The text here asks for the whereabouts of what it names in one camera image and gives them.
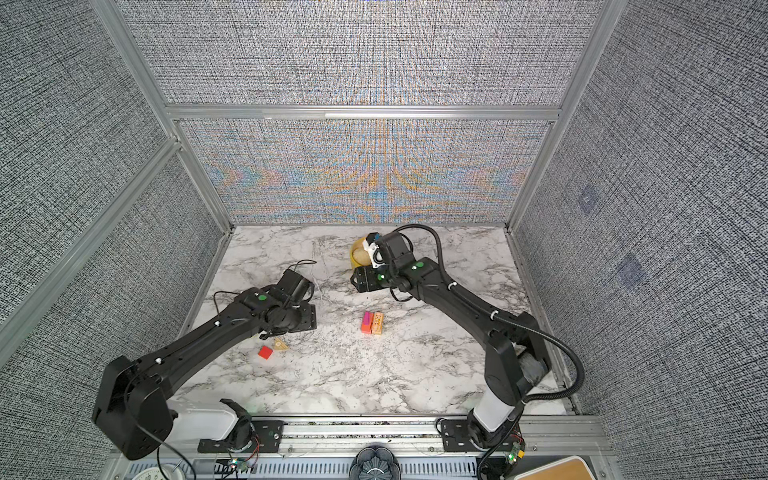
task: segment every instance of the blue patch on wall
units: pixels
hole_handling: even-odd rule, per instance
[[[591,185],[584,186],[584,189],[581,191],[581,195],[579,195],[578,198],[578,206],[581,207],[581,211],[588,215],[597,204],[598,191]]]
[[[640,262],[637,261],[637,257],[634,253],[630,252],[621,259],[616,270],[619,274],[619,280],[621,284],[628,289],[637,285],[645,278],[645,270]]]

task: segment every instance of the textured wall panel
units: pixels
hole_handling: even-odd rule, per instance
[[[766,38],[630,2],[518,231],[627,478],[766,477]]]
[[[2,323],[165,136],[87,1],[0,18]]]
[[[501,222],[543,121],[189,120],[234,223]]]
[[[112,448],[91,423],[104,367],[175,338],[219,238],[171,159],[0,370],[0,478],[98,477]],[[20,466],[30,448],[43,470]]]
[[[559,104],[601,0],[118,0],[171,102]]]

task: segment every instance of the clock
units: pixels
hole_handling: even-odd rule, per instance
[[[168,480],[185,480],[187,478],[180,468],[174,470],[172,465],[163,465],[163,470]],[[165,478],[163,478],[163,474],[158,467],[152,467],[138,472],[134,480],[165,480]]]

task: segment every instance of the robotic arm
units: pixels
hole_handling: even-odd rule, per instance
[[[437,262],[414,257],[411,241],[401,233],[409,228],[427,230],[434,236]],[[528,402],[564,398],[581,387],[584,370],[578,357],[563,342],[540,331],[533,316],[528,313],[516,316],[501,310],[459,285],[446,273],[440,238],[432,228],[410,224],[383,236],[371,233],[363,246],[372,264],[355,269],[350,281],[358,292],[390,288],[395,296],[396,288],[408,293],[451,317],[485,349],[488,390],[469,413],[467,424],[469,438],[480,449],[490,449],[502,442],[515,426],[515,421],[509,417],[513,412],[520,415]],[[528,392],[551,368],[545,340],[571,357],[577,378],[562,392],[529,395]]]
[[[310,297],[303,300],[308,291]],[[315,329],[313,292],[314,284],[286,270],[277,285],[242,292],[214,318],[170,345],[133,362],[116,358],[101,378],[94,423],[129,460],[155,450],[174,422],[175,439],[205,435],[230,451],[247,448],[253,426],[235,402],[223,399],[221,406],[192,409],[171,403],[178,406],[171,410],[167,400],[197,371],[251,336],[263,332],[260,338],[266,339]]]

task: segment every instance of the marble tabletop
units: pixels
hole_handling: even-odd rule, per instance
[[[466,413],[485,391],[484,353],[476,341],[436,308],[397,303],[388,290],[357,293],[349,284],[349,248],[368,232],[392,227],[238,227],[194,326],[216,314],[213,293],[275,283],[297,270],[316,284],[317,330],[285,335],[288,350],[258,356],[274,340],[257,337],[229,349],[190,378],[177,398],[230,398],[252,413]],[[528,308],[500,227],[436,228],[446,269],[484,300],[519,313]],[[426,232],[409,231],[417,258],[436,258]],[[220,306],[231,296],[217,295]],[[385,314],[381,336],[360,332],[363,312]],[[537,390],[557,387],[548,374]],[[531,415],[563,415],[562,401],[532,402]]]

